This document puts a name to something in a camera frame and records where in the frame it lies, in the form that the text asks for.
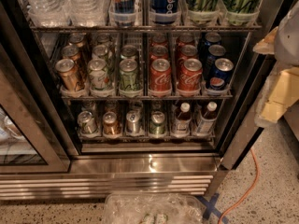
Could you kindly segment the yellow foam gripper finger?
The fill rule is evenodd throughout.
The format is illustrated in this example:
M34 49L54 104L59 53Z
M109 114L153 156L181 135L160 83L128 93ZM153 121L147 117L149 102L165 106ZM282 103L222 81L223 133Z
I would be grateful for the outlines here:
M254 118L258 127L278 122L289 107L299 100L299 68L284 69L270 75L263 85L262 97Z
M253 51L262 55L273 55L275 53L274 42L277 35L278 27L275 27L270 33L268 33L261 41L259 41L254 47Z

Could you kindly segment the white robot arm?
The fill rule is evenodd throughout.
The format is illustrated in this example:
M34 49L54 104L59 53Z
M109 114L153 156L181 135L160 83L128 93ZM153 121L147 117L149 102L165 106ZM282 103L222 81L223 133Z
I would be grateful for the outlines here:
M254 118L258 127L265 128L277 123L299 100L299 2L253 51L273 55L277 61L277 71L272 71L263 85Z

